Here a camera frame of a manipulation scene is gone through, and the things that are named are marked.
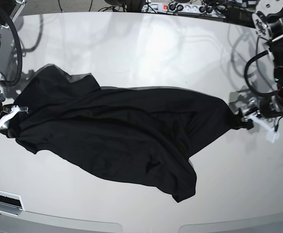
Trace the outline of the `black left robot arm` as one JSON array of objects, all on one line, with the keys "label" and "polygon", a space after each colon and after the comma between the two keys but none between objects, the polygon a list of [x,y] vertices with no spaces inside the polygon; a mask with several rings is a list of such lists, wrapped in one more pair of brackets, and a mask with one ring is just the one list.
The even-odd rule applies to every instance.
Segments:
[{"label": "black left robot arm", "polygon": [[[237,3],[251,16],[257,43],[265,47],[246,63],[244,69],[245,82],[255,98],[239,110],[239,117],[249,130],[254,122],[263,124],[266,119],[280,121],[283,118],[283,0],[238,0]],[[273,61],[276,87],[262,93],[250,83],[249,67],[267,55]]]}]

